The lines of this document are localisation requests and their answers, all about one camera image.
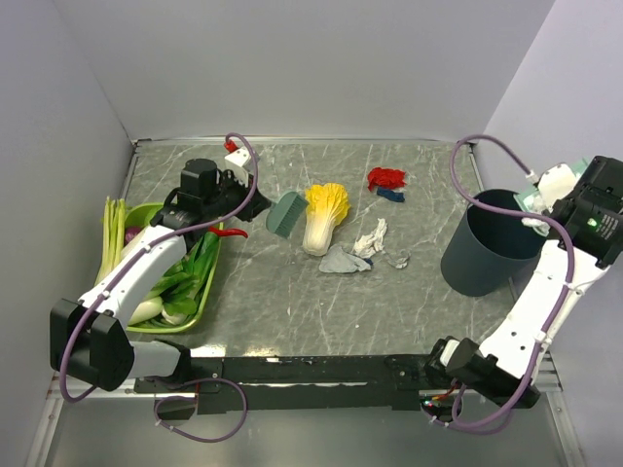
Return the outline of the teal dustpan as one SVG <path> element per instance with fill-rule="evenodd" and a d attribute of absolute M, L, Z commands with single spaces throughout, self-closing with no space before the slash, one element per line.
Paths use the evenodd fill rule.
<path fill-rule="evenodd" d="M 559 163 L 543 172 L 534 185 L 516 194 L 514 199 L 525 212 L 551 212 L 554 203 L 571 192 L 588 165 L 586 159 L 571 164 Z"/>

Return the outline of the white paper scrap top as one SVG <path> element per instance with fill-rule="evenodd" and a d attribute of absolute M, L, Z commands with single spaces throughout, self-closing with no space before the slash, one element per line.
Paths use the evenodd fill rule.
<path fill-rule="evenodd" d="M 522 218 L 521 221 L 525 227 L 531 228 L 536 234 L 543 237 L 549 234 L 550 226 L 544 221 L 527 217 Z"/>

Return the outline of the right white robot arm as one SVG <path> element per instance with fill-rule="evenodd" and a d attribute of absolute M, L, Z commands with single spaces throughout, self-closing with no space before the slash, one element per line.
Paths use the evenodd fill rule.
<path fill-rule="evenodd" d="M 549 234 L 531 280 L 494 333 L 480 344 L 440 340 L 424 372 L 436 387 L 456 380 L 500 407 L 528 409 L 539 397 L 532 382 L 545 351 L 622 250 L 622 163 L 596 156 L 581 174 L 560 164 L 517 200 L 524 212 L 555 220 L 567 235 Z"/>

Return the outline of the teal hand brush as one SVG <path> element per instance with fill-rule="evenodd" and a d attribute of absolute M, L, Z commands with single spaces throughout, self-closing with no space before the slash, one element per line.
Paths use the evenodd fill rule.
<path fill-rule="evenodd" d="M 266 229 L 282 238 L 288 238 L 308 206 L 307 200 L 296 192 L 285 193 L 273 203 L 266 218 Z"/>

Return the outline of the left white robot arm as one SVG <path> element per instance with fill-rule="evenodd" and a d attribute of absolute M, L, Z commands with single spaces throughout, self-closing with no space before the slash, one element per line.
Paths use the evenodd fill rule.
<path fill-rule="evenodd" d="M 221 170 L 212 160 L 187 162 L 179 186 L 128 255 L 78 301 L 61 300 L 53 307 L 51 364 L 63 398 L 79 400 L 68 392 L 69 377 L 106 391 L 139 377 L 157 377 L 171 391 L 187 387 L 193 376 L 189 349 L 166 341 L 132 342 L 128 323 L 157 282 L 210 227 L 231 217 L 250 222 L 272 205 L 258 190 L 256 175 L 242 183 L 234 171 Z"/>

